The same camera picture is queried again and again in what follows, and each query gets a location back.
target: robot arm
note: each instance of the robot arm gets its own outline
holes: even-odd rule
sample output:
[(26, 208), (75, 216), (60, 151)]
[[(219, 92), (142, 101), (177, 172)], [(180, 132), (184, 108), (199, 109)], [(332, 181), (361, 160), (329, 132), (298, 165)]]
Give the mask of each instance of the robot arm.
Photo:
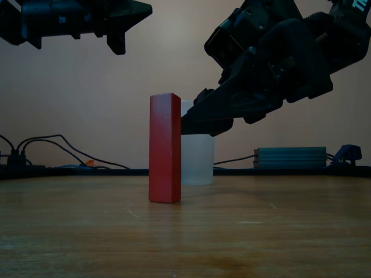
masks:
[(0, 0), (0, 37), (13, 45), (41, 49), (45, 36), (94, 33), (107, 36), (117, 55), (125, 54), (125, 32), (152, 14), (152, 6), (132, 0), (17, 0), (19, 12)]
[(294, 0), (246, 0), (213, 33), (206, 52), (223, 68), (182, 117), (182, 134), (217, 136), (235, 118), (256, 123), (283, 105), (333, 90), (330, 74), (362, 60), (371, 0), (332, 0), (303, 19)]

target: translucent plastic cup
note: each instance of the translucent plastic cup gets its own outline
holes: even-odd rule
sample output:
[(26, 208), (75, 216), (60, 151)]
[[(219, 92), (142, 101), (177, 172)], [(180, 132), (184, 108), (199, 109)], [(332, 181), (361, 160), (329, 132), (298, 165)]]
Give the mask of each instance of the translucent plastic cup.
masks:
[[(193, 101), (181, 102), (184, 116)], [(207, 185), (213, 182), (215, 138), (210, 135), (181, 136), (181, 184)]]

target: wall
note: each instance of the wall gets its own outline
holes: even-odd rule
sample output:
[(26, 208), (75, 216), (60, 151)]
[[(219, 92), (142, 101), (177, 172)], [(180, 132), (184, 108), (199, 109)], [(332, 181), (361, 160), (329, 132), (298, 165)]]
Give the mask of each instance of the wall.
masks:
[[(154, 14), (127, 33), (127, 55), (111, 53), (105, 39), (83, 35), (43, 39), (43, 49), (0, 41), (0, 133), (14, 142), (64, 134), (77, 148), (132, 168), (148, 167), (148, 117), (152, 94), (194, 99), (217, 86), (221, 69), (204, 52), (213, 30), (243, 0), (147, 0)], [(325, 0), (297, 0), (303, 16), (328, 11)], [(368, 89), (370, 55), (333, 75), (335, 90), (315, 100), (285, 104), (255, 125), (237, 120), (217, 138), (216, 160), (250, 155), (258, 147), (363, 148), (371, 164)], [(0, 150), (7, 150), (0, 141)], [(28, 157), (58, 166), (73, 158), (47, 143)], [(229, 167), (250, 167), (251, 162)]]

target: wooden table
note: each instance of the wooden table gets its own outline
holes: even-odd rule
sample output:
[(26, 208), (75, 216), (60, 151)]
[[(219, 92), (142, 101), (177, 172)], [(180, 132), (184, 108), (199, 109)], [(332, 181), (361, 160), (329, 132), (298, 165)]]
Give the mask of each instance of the wooden table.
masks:
[(0, 277), (371, 277), (371, 180), (216, 177), (178, 204), (147, 177), (0, 182)]

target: wooden block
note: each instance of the wooden block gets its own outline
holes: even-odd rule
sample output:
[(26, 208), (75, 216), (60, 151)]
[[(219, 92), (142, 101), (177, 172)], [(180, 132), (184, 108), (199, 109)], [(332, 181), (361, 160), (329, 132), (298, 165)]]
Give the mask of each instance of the wooden block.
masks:
[(151, 96), (150, 201), (180, 201), (180, 98), (175, 94)]

